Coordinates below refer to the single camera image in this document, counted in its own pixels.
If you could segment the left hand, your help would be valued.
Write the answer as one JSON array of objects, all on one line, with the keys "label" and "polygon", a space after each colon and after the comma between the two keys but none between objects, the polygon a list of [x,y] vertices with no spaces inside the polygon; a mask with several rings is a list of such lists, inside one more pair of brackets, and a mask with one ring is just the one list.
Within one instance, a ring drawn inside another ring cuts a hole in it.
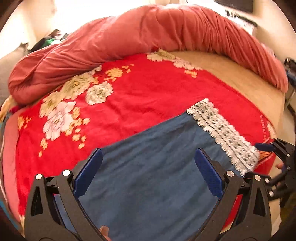
[{"label": "left hand", "polygon": [[109,237],[109,227],[103,225],[100,227],[99,231],[106,238],[107,241],[111,241],[111,239]]}]

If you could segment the right hand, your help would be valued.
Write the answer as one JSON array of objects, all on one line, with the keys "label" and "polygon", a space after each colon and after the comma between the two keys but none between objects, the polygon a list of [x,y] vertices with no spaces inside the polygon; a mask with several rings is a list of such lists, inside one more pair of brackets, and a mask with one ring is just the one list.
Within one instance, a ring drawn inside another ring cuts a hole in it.
[{"label": "right hand", "polygon": [[277,164],[276,167],[277,167],[278,169],[282,169],[282,168],[283,168],[283,163],[279,163],[279,164]]}]

